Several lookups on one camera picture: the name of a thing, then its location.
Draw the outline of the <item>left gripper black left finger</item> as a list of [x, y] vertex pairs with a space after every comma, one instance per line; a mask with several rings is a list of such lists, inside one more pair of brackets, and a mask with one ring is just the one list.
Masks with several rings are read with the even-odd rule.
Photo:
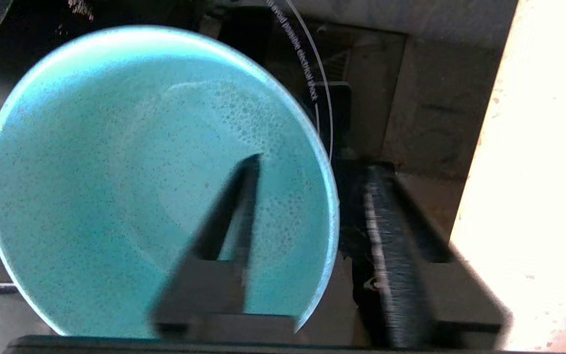
[[248, 314], [260, 154], [236, 165], [152, 313], [160, 338], [182, 341], [294, 341], [289, 316]]

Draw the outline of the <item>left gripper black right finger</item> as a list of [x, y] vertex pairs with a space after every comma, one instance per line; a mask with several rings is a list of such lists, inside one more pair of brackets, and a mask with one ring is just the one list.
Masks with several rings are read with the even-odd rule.
[[391, 165], [347, 163], [352, 296], [373, 347], [493, 350], [499, 301], [450, 249]]

